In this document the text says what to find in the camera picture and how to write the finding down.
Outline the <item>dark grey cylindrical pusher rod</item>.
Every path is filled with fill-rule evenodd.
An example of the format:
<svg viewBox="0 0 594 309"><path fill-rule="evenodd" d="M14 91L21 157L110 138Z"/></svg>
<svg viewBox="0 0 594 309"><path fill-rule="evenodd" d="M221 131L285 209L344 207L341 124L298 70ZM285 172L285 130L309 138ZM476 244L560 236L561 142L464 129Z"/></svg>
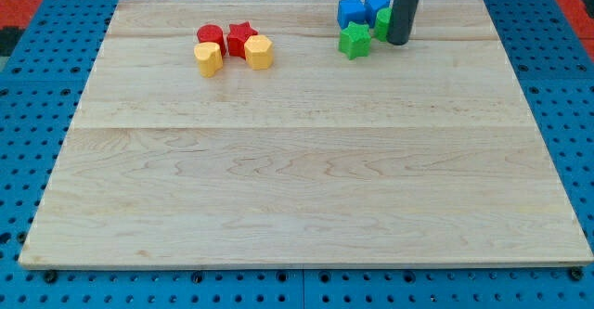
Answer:
<svg viewBox="0 0 594 309"><path fill-rule="evenodd" d="M412 32L419 0L394 0L387 33L392 45L405 45Z"/></svg>

